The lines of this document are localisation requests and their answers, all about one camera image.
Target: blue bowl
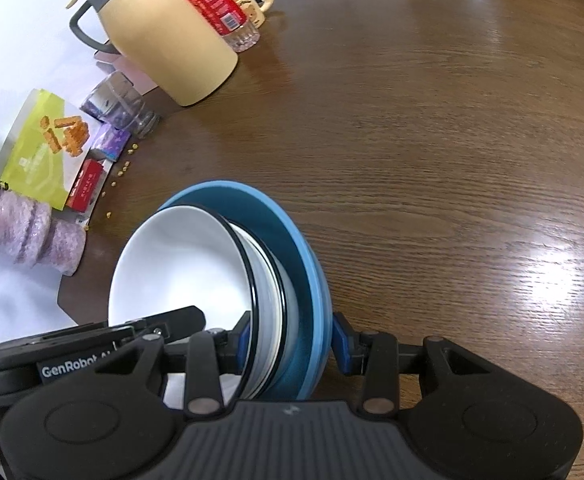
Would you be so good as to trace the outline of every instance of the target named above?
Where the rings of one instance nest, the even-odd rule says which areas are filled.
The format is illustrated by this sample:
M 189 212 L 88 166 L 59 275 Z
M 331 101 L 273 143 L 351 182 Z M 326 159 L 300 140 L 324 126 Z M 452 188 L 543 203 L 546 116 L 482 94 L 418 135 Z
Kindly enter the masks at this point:
M 270 197 L 253 187 L 213 180 L 188 187 L 160 209 L 197 203 L 258 236 L 285 267 L 299 307 L 299 332 L 290 364 L 262 399 L 307 399 L 325 368 L 331 342 L 331 299 L 318 259 L 298 227 Z

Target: mug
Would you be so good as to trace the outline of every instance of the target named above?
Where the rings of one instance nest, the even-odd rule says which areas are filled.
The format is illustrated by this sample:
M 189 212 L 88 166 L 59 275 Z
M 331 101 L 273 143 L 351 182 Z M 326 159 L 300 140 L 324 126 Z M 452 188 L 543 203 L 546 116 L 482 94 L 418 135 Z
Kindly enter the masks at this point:
M 265 23 L 265 14 L 266 12 L 274 3 L 274 0 L 265 0 L 262 6 L 259 7 L 259 4 L 256 3 L 256 0 L 234 0 L 239 7 L 245 12 L 247 17 L 250 19 L 252 23 L 254 23 L 255 27 L 260 27 Z

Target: stacked bowls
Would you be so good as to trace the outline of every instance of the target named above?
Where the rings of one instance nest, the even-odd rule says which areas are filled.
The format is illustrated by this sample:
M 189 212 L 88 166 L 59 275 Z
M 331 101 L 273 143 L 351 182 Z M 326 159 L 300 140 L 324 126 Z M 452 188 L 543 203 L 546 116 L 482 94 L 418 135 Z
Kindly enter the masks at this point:
M 243 374 L 222 376 L 226 402 L 306 399 L 327 360 L 331 301 L 315 255 L 290 217 L 260 191 L 204 182 L 169 199 L 132 235 L 114 272 L 110 325 L 190 304 L 206 330 L 251 313 Z M 182 375 L 165 401 L 182 403 Z

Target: bowl rim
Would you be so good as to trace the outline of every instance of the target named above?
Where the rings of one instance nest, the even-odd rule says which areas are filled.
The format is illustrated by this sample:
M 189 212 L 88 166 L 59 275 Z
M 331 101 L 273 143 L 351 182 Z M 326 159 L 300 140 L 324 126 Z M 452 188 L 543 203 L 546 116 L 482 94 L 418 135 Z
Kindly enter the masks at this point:
M 200 204 L 194 204 L 194 203 L 180 203 L 180 204 L 174 204 L 174 205 L 161 207 L 160 209 L 158 209 L 154 213 L 152 213 L 150 216 L 148 216 L 136 228 L 136 230 L 134 230 L 132 235 L 126 241 L 126 243 L 123 247 L 123 250 L 121 251 L 120 256 L 118 256 L 118 261 L 116 262 L 116 267 L 114 268 L 114 274 L 112 276 L 112 284 L 111 284 L 110 289 L 109 289 L 110 296 L 109 296 L 108 301 L 107 301 L 107 309 L 108 309 L 107 317 L 109 318 L 109 304 L 111 302 L 112 288 L 114 286 L 114 280 L 116 278 L 118 264 L 120 263 L 121 259 L 123 258 L 125 251 L 128 249 L 130 242 L 134 239 L 134 237 L 136 237 L 139 234 L 140 230 L 143 228 L 143 226 L 145 224 L 147 224 L 147 222 L 149 222 L 155 216 L 158 216 L 160 214 L 166 214 L 167 211 L 174 209 L 174 208 L 199 209 L 199 210 L 204 211 L 208 215 L 210 215 L 214 220 L 216 220 L 225 229 L 225 231 L 227 231 L 227 233 L 230 235 L 230 238 L 234 242 L 234 245 L 235 245 L 237 251 L 239 252 L 241 260 L 243 261 L 243 267 L 245 268 L 245 274 L 246 274 L 246 277 L 248 280 L 249 295 L 250 295 L 250 301 L 251 301 L 251 312 L 250 312 L 250 319 L 249 319 L 248 355 L 247 355 L 245 364 L 243 366 L 243 373 L 241 373 L 241 378 L 239 380 L 239 384 L 236 386 L 236 390 L 234 390 L 234 393 L 232 394 L 231 399 L 227 403 L 227 405 L 230 406 L 233 402 L 238 400 L 240 398 L 240 396 L 243 394 L 243 390 L 245 389 L 248 378 L 252 372 L 254 360 L 256 359 L 256 348 L 257 348 L 257 343 L 258 343 L 257 340 L 259 337 L 259 296 L 258 296 L 258 292 L 256 289 L 256 280 L 254 278 L 254 272 L 251 268 L 251 264 L 249 263 L 248 255 L 245 252 L 245 248 L 243 248 L 243 245 L 241 244 L 241 241 L 239 240 L 238 235 L 236 234 L 234 229 L 232 229 L 232 227 L 229 225 L 227 220 L 225 218 L 223 218 L 223 216 L 219 215 L 216 211 L 214 211 L 208 207 L 205 207 L 205 206 L 200 205 Z
M 191 194 L 200 189 L 206 188 L 229 188 L 238 190 L 240 192 L 246 193 L 255 197 L 257 200 L 262 202 L 275 216 L 281 221 L 287 232 L 289 233 L 299 256 L 302 260 L 303 267 L 305 268 L 305 274 L 307 276 L 308 285 L 310 289 L 310 297 L 312 304 L 320 306 L 320 312 L 318 309 L 312 309 L 312 347 L 310 348 L 309 355 L 307 357 L 307 368 L 305 370 L 305 376 L 303 378 L 303 383 L 298 387 L 296 398 L 306 399 L 309 397 L 314 390 L 315 380 L 322 373 L 322 368 L 325 368 L 325 363 L 327 361 L 327 355 L 329 354 L 329 346 L 327 347 L 327 352 L 324 354 L 325 342 L 323 339 L 326 335 L 331 332 L 331 324 L 326 325 L 326 314 L 323 312 L 325 310 L 325 301 L 323 298 L 323 292 L 321 287 L 321 280 L 319 278 L 319 273 L 317 271 L 317 263 L 314 259 L 313 252 L 310 249 L 307 241 L 303 237 L 299 228 L 294 224 L 294 221 L 290 216 L 268 195 L 262 191 L 243 184 L 241 182 L 236 182 L 233 180 L 207 180 L 204 182 L 199 182 L 189 186 L 178 193 L 175 193 L 170 197 L 163 205 L 160 206 L 159 210 L 171 206 L 174 202 L 184 199 L 187 195 Z M 272 385 L 275 387 L 278 383 L 285 380 L 285 373 L 283 373 Z
M 242 229 L 249 236 L 251 236 L 252 240 L 254 240 L 254 242 L 259 245 L 259 248 L 261 248 L 261 250 L 265 254 L 265 257 L 269 262 L 269 266 L 271 267 L 272 272 L 274 274 L 275 281 L 277 282 L 278 295 L 280 297 L 281 304 L 281 312 L 283 314 L 281 322 L 281 341 L 278 345 L 277 357 L 274 360 L 274 365 L 272 366 L 269 375 L 267 376 L 267 378 L 265 378 L 265 381 L 263 381 L 262 384 L 259 384 L 258 389 L 255 391 L 255 395 L 257 396 L 261 392 L 265 392 L 269 388 L 272 381 L 274 380 L 274 377 L 278 372 L 278 367 L 280 366 L 281 361 L 283 360 L 283 354 L 285 352 L 285 342 L 287 340 L 287 294 L 285 293 L 285 287 L 283 286 L 283 278 L 281 277 L 281 273 L 278 270 L 277 263 L 274 260 L 274 255 L 272 254 L 272 251 L 269 250 L 268 246 L 265 245 L 263 240 L 261 240 L 258 236 L 256 236 L 244 225 L 233 220 L 228 220 L 228 222 L 230 223 L 230 225 L 236 225 L 236 227 Z

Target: thermos handle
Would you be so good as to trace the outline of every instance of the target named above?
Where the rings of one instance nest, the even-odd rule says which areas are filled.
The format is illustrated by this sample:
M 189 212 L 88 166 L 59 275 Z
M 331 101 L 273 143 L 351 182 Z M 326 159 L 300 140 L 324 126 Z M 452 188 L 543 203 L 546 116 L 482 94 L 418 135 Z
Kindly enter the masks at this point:
M 94 40 L 93 38 L 90 38 L 87 34 L 85 34 L 85 32 L 83 32 L 83 30 L 78 26 L 78 20 L 81 19 L 83 14 L 85 14 L 88 11 L 89 7 L 91 7 L 91 4 L 89 2 L 85 2 L 80 6 L 80 9 L 70 19 L 70 30 L 76 35 L 76 37 L 79 40 L 81 40 L 86 45 L 95 48 L 96 50 L 100 50 L 101 52 L 107 52 L 108 54 L 120 54 L 120 52 L 117 51 L 116 47 L 113 44 L 99 43 L 98 41 Z

